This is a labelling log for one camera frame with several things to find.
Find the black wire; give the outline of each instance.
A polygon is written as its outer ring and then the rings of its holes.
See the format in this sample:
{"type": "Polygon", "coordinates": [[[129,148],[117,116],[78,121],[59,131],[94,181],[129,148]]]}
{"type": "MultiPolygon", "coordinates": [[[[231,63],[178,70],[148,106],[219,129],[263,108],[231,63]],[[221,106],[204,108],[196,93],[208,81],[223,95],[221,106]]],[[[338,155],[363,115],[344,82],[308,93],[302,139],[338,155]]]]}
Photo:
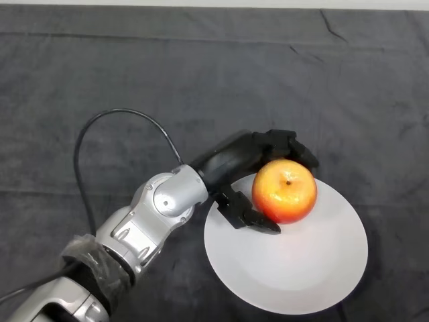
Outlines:
{"type": "MultiPolygon", "coordinates": [[[[94,115],[93,117],[91,117],[84,125],[84,127],[81,129],[79,136],[76,140],[76,144],[74,146],[74,153],[73,153],[73,167],[74,167],[74,175],[76,176],[76,182],[80,191],[80,195],[82,197],[85,209],[86,209],[86,216],[88,217],[88,224],[89,224],[89,228],[90,228],[90,232],[95,235],[95,233],[97,232],[97,227],[95,224],[95,218],[94,218],[94,213],[93,210],[90,206],[89,200],[88,200],[88,196],[86,194],[86,191],[84,189],[84,185],[83,185],[83,181],[82,181],[82,175],[80,174],[80,168],[79,168],[79,154],[80,154],[80,146],[82,145],[82,141],[83,138],[85,136],[85,133],[88,131],[89,127],[96,121],[98,120],[100,117],[108,115],[108,114],[113,114],[113,113],[130,113],[130,114],[134,114],[137,116],[140,116],[148,121],[150,121],[152,124],[154,124],[164,135],[164,137],[167,139],[168,144],[170,145],[171,149],[173,150],[174,155],[176,156],[177,160],[179,161],[179,164],[183,164],[182,158],[179,155],[179,152],[177,151],[176,147],[173,144],[172,139],[170,138],[170,136],[168,135],[168,133],[166,132],[166,130],[154,119],[152,119],[150,116],[139,112],[139,111],[135,111],[133,109],[109,109],[103,112],[100,112],[96,115],[94,115]]],[[[35,281],[33,283],[27,284],[25,286],[22,286],[20,288],[17,288],[11,292],[8,292],[2,296],[0,296],[0,305],[3,304],[5,301],[12,299],[13,297],[16,297],[17,295],[27,292],[29,290],[32,290],[34,288],[37,288],[43,284],[46,284],[48,282],[51,282],[52,280],[55,280],[58,277],[61,277],[69,272],[71,272],[73,269],[75,269],[75,267],[78,265],[78,263],[73,263],[65,268],[63,268],[62,270],[59,270],[56,273],[53,273],[52,275],[49,275],[45,278],[42,278],[38,281],[35,281]]]]}
{"type": "Polygon", "coordinates": [[[78,184],[78,188],[80,191],[80,195],[82,197],[82,201],[84,203],[85,209],[86,209],[86,216],[88,217],[88,223],[90,232],[95,235],[97,232],[97,226],[95,224],[95,217],[93,210],[91,208],[91,205],[88,200],[88,196],[86,195],[86,191],[84,189],[84,185],[82,182],[82,176],[80,174],[80,168],[79,168],[79,153],[80,153],[80,146],[82,145],[83,138],[85,136],[86,131],[88,131],[88,128],[100,117],[113,114],[113,113],[130,113],[137,116],[140,116],[148,121],[150,121],[152,124],[154,124],[164,135],[164,137],[167,139],[168,144],[170,145],[171,149],[173,150],[174,155],[176,156],[177,160],[179,161],[179,164],[183,164],[182,158],[179,155],[179,152],[177,151],[176,147],[173,144],[172,139],[168,135],[167,131],[154,119],[152,119],[150,116],[146,115],[145,113],[133,110],[133,109],[109,109],[107,111],[100,112],[93,117],[91,117],[84,125],[84,127],[81,129],[79,136],[76,140],[76,145],[74,146],[74,155],[73,155],[73,167],[74,167],[74,175],[76,177],[76,182],[78,184]]]}
{"type": "Polygon", "coordinates": [[[42,278],[40,280],[37,280],[35,282],[29,283],[25,286],[22,286],[20,288],[17,288],[16,290],[13,290],[11,292],[8,292],[4,295],[2,295],[0,297],[0,305],[2,305],[4,302],[6,302],[7,300],[12,299],[13,297],[16,297],[17,295],[20,295],[21,293],[27,292],[29,290],[32,290],[36,287],[39,287],[43,284],[49,283],[53,280],[55,280],[58,277],[61,277],[69,272],[71,272],[72,270],[74,270],[76,268],[76,266],[78,265],[78,262],[75,262],[67,267],[64,267],[62,270],[59,270],[56,273],[53,273],[52,275],[49,275],[45,278],[42,278]]]}

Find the red apple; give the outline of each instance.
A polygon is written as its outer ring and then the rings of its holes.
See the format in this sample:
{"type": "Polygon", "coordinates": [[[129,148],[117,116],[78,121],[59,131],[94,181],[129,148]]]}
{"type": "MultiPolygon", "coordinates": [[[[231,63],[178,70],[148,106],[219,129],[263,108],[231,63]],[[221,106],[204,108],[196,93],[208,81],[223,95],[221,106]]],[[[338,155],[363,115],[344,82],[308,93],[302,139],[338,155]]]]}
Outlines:
{"type": "Polygon", "coordinates": [[[276,223],[293,223],[304,218],[313,209],[316,197],[312,173],[295,161],[271,161],[253,181],[255,206],[276,223]]]}

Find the robotic hand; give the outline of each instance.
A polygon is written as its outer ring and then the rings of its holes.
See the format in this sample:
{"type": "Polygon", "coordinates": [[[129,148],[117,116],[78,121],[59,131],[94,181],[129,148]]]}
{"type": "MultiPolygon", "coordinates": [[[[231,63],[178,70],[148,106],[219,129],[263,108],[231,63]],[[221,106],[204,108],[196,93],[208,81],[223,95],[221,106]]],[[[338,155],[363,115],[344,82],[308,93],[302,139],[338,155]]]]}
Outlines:
{"type": "Polygon", "coordinates": [[[276,158],[289,158],[309,169],[318,166],[311,152],[296,141],[295,132],[271,130],[241,132],[190,165],[155,175],[95,237],[70,242],[63,257],[73,269],[34,291],[9,322],[109,321],[121,296],[141,278],[169,234],[209,196],[234,228],[280,233],[276,223],[231,188],[235,180],[276,158]]]}

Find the white plate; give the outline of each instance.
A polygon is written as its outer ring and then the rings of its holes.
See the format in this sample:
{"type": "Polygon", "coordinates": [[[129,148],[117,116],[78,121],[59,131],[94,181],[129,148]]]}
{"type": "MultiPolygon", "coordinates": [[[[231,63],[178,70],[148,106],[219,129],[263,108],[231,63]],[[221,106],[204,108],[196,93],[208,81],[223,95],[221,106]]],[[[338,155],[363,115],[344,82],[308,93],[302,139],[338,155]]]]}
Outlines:
{"type": "MultiPolygon", "coordinates": [[[[255,175],[233,188],[251,200],[255,175]]],[[[350,203],[316,180],[316,204],[303,220],[268,235],[234,229],[211,207],[204,228],[210,263],[222,282],[244,301],[289,315],[321,311],[343,300],[367,264],[365,230],[350,203]]]]}

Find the dark gray fabric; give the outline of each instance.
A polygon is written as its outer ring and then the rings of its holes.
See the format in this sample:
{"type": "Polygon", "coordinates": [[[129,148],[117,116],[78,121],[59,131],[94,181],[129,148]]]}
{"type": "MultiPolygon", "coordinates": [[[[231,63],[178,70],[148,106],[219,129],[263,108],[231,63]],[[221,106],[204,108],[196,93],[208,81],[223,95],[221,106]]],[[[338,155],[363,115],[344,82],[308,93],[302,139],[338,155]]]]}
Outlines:
{"type": "MultiPolygon", "coordinates": [[[[87,231],[72,172],[77,133],[113,107],[155,117],[189,162],[233,132],[293,129],[317,177],[367,230],[369,264],[347,321],[429,319],[429,13],[0,7],[0,289],[56,269],[87,231]]],[[[176,165],[142,119],[91,129],[82,170],[98,222],[176,165]]],[[[208,263],[209,204],[175,231],[114,321],[329,321],[266,313],[208,263]]],[[[0,307],[0,318],[23,297],[0,307]]]]}

